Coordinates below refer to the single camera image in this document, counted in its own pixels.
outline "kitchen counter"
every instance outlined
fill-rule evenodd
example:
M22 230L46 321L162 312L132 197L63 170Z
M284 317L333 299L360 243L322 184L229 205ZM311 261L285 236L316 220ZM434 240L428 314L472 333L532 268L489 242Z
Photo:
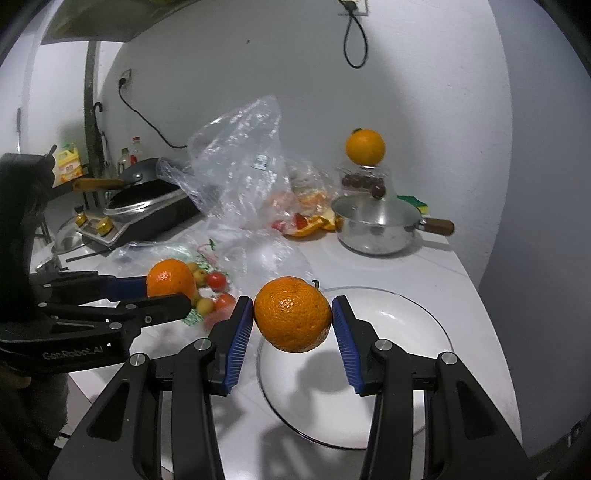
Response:
M474 285L443 237L420 232L415 245L389 258L354 253L332 233L321 239L301 239L297 243L310 261L321 287L384 288L415 301L434 315L449 335L454 351L521 439L517 401L495 330ZM86 250L87 247L83 247L62 258L83 255ZM41 256L43 253L37 254L35 259ZM102 260L103 256L99 255L64 265L71 270L92 270ZM144 329L131 351L156 358L175 353L202 336L206 333L201 326L171 322ZM365 452L336 450L312 443L294 433L273 413L256 379L259 339L260 334L253 328L240 381L232 395L212 398L226 479L357 480ZM70 375L92 401L118 367ZM170 427L165 427L170 422L170 399L170 393L165 393L162 463L172 470ZM422 433L415 436L414 449L412 478L422 478Z

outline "glass plate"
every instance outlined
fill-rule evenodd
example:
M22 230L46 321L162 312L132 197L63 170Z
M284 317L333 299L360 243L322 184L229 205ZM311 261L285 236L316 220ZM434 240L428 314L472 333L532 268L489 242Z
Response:
M402 295L368 287L323 291L329 302L345 295L358 319L414 355L436 358L452 351L437 319ZM375 397L360 397L349 386L335 333L306 353L286 353L261 340L256 365L262 392L277 416L302 436L342 449L367 447ZM424 428L424 397L414 392L414 431Z

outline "wooden handle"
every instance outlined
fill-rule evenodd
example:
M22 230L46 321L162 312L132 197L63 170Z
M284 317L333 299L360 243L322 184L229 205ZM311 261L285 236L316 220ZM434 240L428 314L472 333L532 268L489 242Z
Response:
M423 230L437 235L450 236L456 230L456 226L450 220L440 218L424 218L421 221Z
M119 179L77 179L72 184L74 192L92 192L94 190L120 190L127 185Z

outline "black frying pan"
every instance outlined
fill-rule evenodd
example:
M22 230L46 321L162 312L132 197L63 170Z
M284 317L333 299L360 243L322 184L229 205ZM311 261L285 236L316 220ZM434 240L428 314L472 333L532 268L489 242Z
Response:
M123 190L151 182L164 182L156 175L157 158L148 158L125 169L118 179L77 179L72 185L75 192L94 190Z

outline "orange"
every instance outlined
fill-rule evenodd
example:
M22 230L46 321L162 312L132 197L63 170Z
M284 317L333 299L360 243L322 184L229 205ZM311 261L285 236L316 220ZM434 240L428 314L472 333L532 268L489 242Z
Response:
M300 228L299 230L296 230L293 233L286 233L286 235L297 237L309 236L312 235L318 229L322 228L323 225L324 219L320 218L319 216L316 216L310 219L310 222L304 228Z
M330 330L332 314L326 298L301 278L270 281L256 295L255 321L271 345L284 352L307 352Z
M386 154L386 144L379 133L358 128L347 140L345 151L357 165L373 167L380 163Z
M146 276L148 297L184 293L191 301L197 285L186 263L169 258L155 264Z
M329 207L324 212L322 212L320 214L320 218L322 218L324 221L322 230L326 230L327 232L336 231L336 214L332 208Z

